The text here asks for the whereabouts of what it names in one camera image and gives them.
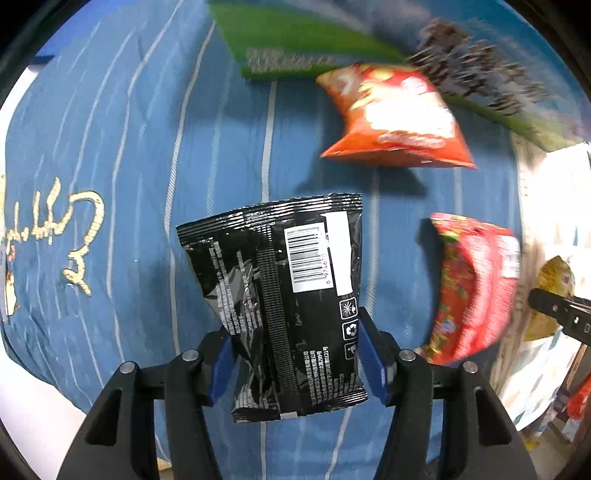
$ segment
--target red snack bag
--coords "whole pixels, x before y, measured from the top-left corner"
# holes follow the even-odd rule
[[[575,420],[583,418],[585,413],[585,406],[589,395],[591,394],[591,374],[587,375],[587,378],[583,381],[576,393],[569,398],[569,402],[566,404],[566,413],[569,417]]]
[[[439,310],[422,354],[449,364],[477,353],[502,334],[519,279],[519,242],[506,228],[434,213],[444,243]]]
[[[425,75],[356,63],[323,73],[345,135],[321,156],[390,167],[476,168],[453,114]]]

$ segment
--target blue cloth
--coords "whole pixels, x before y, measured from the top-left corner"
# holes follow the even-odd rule
[[[10,356],[88,411],[122,361],[168,362],[219,327],[175,226],[266,199],[335,191],[364,194],[361,303],[402,347],[422,345],[440,275],[439,245],[424,219],[461,213],[521,236],[509,132],[454,112],[478,170],[321,160],[342,133],[330,99],[313,80],[241,78],[201,2],[146,0],[103,18],[40,73],[9,129],[7,225],[14,228],[18,202],[18,231],[30,229],[11,242],[17,307],[2,324]],[[73,211],[50,244],[33,236],[33,203],[39,191],[35,232],[43,237],[56,178],[54,221]],[[88,192],[105,208],[90,242],[100,202]],[[62,272],[79,269],[69,254],[85,241],[79,258],[90,295]],[[206,412],[224,478],[373,476],[392,417],[377,399],[233,424],[231,393]],[[433,419],[430,458],[439,447],[439,403]],[[167,458],[160,408],[157,435],[158,455]]]

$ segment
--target screw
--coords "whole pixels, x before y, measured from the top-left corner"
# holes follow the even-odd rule
[[[197,358],[199,358],[199,352],[196,350],[185,350],[183,352],[183,360],[185,360],[186,362],[192,362],[193,360],[196,360]]]
[[[400,350],[399,356],[400,360],[404,360],[405,362],[412,362],[417,357],[417,354],[412,350],[404,349]]]
[[[133,363],[133,362],[125,362],[125,363],[121,364],[121,366],[119,367],[119,371],[122,374],[130,374],[134,370],[135,370],[135,363]]]
[[[465,362],[463,367],[464,370],[469,374],[475,374],[478,372],[478,365],[476,365],[474,362]]]

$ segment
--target plastic wrapper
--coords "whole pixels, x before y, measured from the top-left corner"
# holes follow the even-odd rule
[[[356,63],[316,81],[345,119],[343,138],[322,157],[392,167],[475,168],[453,114],[418,70]]]
[[[235,421],[367,400],[358,376],[361,195],[245,207],[177,228],[241,356]]]
[[[562,297],[572,298],[574,294],[574,278],[568,263],[562,260],[559,255],[548,260],[540,269],[536,286]],[[524,341],[528,342],[549,337],[554,335],[557,329],[558,322],[555,319],[533,310],[527,324]]]
[[[434,213],[444,243],[440,303],[421,353],[449,364],[494,343],[509,321],[519,279],[519,242],[511,230],[467,217]]]

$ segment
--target yellow snack bag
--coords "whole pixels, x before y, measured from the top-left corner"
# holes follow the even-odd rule
[[[562,297],[572,298],[574,295],[574,277],[568,263],[562,260],[559,255],[548,260],[538,274],[536,286]],[[525,331],[524,341],[528,342],[552,336],[557,328],[558,322],[556,320],[534,310]]]

